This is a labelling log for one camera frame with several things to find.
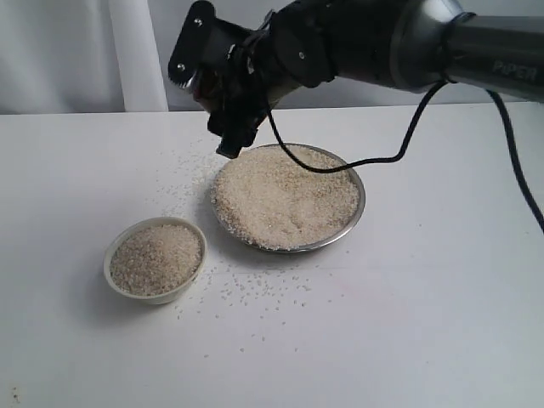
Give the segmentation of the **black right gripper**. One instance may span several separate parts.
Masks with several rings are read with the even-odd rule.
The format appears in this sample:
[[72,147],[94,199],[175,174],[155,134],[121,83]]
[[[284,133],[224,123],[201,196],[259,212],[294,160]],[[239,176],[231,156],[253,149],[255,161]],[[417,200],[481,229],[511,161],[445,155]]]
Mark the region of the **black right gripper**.
[[216,16],[209,1],[191,4],[167,65],[169,80],[190,87],[198,69],[215,71],[222,78],[224,99],[211,111],[207,130],[220,137],[216,153],[237,158],[250,147],[264,120],[264,103],[274,108],[281,99],[281,74],[269,44],[267,16],[256,29]]

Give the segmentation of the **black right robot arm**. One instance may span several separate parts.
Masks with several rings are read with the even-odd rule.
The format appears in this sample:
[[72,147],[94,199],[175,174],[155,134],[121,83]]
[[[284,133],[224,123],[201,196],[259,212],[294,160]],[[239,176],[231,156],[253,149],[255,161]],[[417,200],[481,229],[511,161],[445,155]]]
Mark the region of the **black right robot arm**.
[[218,153],[253,144],[266,111],[338,77],[413,93],[459,82],[543,99],[543,20],[483,16],[456,1],[295,1],[255,30],[193,3],[167,65],[220,137]]

